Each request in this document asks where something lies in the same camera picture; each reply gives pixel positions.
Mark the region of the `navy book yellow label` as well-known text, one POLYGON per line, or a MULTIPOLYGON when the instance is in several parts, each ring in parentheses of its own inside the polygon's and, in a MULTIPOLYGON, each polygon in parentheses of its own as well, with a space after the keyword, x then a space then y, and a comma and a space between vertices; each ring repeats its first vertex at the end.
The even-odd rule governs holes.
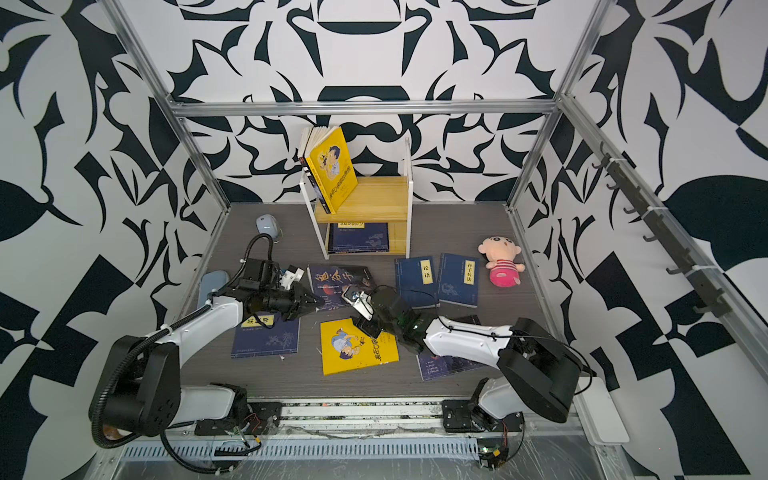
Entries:
POLYGON ((336 223, 332 224, 328 238, 328 252, 383 253, 388 252, 389 230, 387 223, 336 223))

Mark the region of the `yellow cartoon book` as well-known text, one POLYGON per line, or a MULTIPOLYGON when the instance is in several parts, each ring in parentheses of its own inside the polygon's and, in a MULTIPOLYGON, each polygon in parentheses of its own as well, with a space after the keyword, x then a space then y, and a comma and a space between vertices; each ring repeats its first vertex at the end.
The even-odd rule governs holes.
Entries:
POLYGON ((323 127, 327 130, 317 139, 309 160, 333 215, 355 190, 358 180, 342 128, 323 127))
POLYGON ((386 332, 371 338, 353 320, 326 321, 320 325, 324 376, 365 369, 399 361, 396 338, 386 332))

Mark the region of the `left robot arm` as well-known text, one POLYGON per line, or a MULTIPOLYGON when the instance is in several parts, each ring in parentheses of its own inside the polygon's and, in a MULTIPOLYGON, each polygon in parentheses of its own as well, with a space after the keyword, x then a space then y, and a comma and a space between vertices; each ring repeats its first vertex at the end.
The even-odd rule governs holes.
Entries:
POLYGON ((276 313, 292 321, 320 309, 325 301, 282 271, 272 258, 274 240, 254 236, 248 248, 264 240, 267 258, 244 252, 236 273, 207 293, 203 305, 172 324, 146 336, 126 335, 112 345, 88 417, 91 436, 101 449, 122 447, 140 437, 157 437, 165 452, 182 468, 198 475, 225 477, 261 448, 258 438, 247 440, 247 417, 252 410, 246 391, 236 385, 214 383, 185 386, 181 368, 222 333, 260 314, 276 313), (224 423, 241 441, 238 451, 218 449, 209 465, 185 459, 171 445, 171 429, 200 422, 224 423))

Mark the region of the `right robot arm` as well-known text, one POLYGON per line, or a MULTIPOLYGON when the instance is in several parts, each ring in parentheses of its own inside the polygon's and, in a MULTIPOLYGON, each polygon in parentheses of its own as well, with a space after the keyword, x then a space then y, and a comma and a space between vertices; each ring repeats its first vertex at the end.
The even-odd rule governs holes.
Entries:
POLYGON ((510 415, 530 411, 550 422, 568 420, 579 380, 592 370, 585 358, 535 321, 483 326, 417 312, 389 286, 349 286, 343 300, 359 314, 354 324, 371 338, 383 333, 413 353, 451 357, 493 367, 466 401, 443 404, 443 427, 451 432, 495 431, 510 415))

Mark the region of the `navy book vertical label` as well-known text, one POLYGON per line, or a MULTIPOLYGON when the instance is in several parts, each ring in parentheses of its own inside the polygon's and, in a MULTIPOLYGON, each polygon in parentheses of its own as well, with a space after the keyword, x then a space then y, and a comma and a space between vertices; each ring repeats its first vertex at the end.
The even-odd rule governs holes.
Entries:
POLYGON ((411 308, 419 310, 437 307, 437 287, 432 256, 395 260, 395 288, 411 308))

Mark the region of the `light blue alarm clock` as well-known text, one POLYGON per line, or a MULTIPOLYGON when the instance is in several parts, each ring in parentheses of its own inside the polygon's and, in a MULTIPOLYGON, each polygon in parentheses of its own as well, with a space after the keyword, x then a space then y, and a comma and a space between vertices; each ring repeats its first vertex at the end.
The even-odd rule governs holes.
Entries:
POLYGON ((282 239, 282 229, 276 217, 272 214, 260 215, 256 219, 256 228, 260 234, 269 235, 275 243, 282 239))

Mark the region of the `white wooden book shelf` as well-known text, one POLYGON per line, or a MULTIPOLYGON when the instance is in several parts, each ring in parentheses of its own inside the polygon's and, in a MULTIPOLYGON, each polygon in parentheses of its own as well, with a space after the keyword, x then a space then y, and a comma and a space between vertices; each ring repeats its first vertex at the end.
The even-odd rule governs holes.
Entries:
POLYGON ((325 260, 331 256, 328 251, 330 225, 350 222, 387 223, 389 250, 380 252, 380 255, 410 257, 414 193, 410 132, 405 133, 399 146, 404 153, 398 167, 400 176, 359 177, 358 187, 341 205, 337 214, 325 213, 319 201, 310 198, 309 194, 314 190, 307 175, 301 174, 300 192, 325 260))

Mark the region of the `plush doll pink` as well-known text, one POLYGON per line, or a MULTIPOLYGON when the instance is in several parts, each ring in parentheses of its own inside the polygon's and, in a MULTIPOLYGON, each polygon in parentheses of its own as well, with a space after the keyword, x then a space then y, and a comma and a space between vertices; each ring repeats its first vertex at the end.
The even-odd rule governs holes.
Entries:
POLYGON ((486 258, 486 269, 491 283, 500 288, 511 288, 521 284, 521 273, 525 266, 516 262, 522 253, 520 246, 510 238, 491 236, 478 246, 478 252, 486 258))

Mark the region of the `black barcode book on shelf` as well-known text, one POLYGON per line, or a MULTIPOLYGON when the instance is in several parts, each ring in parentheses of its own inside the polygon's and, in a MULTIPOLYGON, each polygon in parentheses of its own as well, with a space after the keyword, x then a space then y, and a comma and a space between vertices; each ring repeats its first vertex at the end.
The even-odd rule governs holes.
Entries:
POLYGON ((330 214, 331 210, 328 205, 328 202, 326 201, 325 194, 322 191, 322 188, 318 184, 317 178, 314 174, 314 170, 312 169, 310 165, 310 153, 311 150, 314 148, 315 143, 318 138, 320 138, 325 132, 327 128, 326 127, 305 127, 301 133, 301 138, 299 141, 299 147, 298 147, 298 159, 301 163, 303 172, 307 176, 307 179, 312 186, 316 199, 318 200, 320 206, 322 207, 322 210, 326 214, 330 214))

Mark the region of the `wall hook rail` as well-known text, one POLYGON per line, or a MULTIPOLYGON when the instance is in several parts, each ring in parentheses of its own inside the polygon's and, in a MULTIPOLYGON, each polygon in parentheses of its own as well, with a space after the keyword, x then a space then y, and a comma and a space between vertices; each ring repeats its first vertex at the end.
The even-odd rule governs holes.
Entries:
POLYGON ((668 275, 682 275, 699 296, 701 305, 695 305, 697 314, 711 313, 716 318, 723 318, 733 311, 725 297, 725 291, 714 280, 714 265, 701 263, 702 256, 695 253, 688 245, 682 227, 673 219, 669 209, 660 204, 654 204, 655 195, 650 192, 639 176, 632 173, 631 165, 626 158, 613 156, 606 148, 606 143, 599 143, 601 159, 593 164, 595 169, 604 170, 612 179, 613 184, 607 188, 620 191, 631 205, 623 211, 641 220, 650 231, 644 235, 647 243, 657 242, 674 263, 667 267, 668 275))

